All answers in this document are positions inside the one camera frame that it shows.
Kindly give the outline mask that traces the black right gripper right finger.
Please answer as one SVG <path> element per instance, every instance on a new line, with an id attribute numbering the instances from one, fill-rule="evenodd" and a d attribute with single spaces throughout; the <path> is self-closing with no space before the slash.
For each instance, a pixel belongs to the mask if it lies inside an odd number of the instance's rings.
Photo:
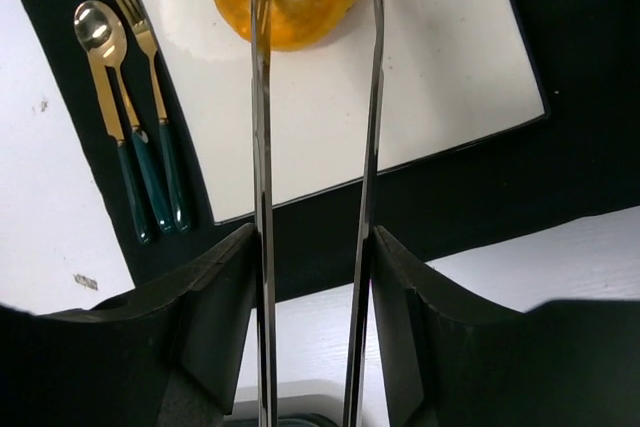
<path id="1" fill-rule="evenodd" d="M 635 426 L 639 305 L 489 301 L 374 231 L 372 289 L 394 426 Z"/>

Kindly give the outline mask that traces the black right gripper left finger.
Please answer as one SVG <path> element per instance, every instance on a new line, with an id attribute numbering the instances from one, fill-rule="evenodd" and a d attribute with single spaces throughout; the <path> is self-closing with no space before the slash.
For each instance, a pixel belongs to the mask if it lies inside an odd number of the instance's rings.
<path id="1" fill-rule="evenodd" d="M 255 228 L 89 309 L 1 310 L 5 426 L 218 426 L 255 300 Z"/>

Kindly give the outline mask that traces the metal tongs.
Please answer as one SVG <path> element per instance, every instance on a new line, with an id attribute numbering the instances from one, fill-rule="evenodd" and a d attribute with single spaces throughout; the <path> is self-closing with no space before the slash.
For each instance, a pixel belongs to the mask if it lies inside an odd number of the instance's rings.
<path id="1" fill-rule="evenodd" d="M 364 355 L 373 252 L 374 193 L 384 87 L 384 0 L 373 0 L 376 26 L 371 91 L 354 267 L 350 334 L 343 407 L 343 424 L 363 424 Z M 260 426 L 278 424 L 275 265 L 270 132 L 270 0 L 250 0 L 252 58 L 252 126 L 255 224 L 260 262 L 257 305 Z"/>

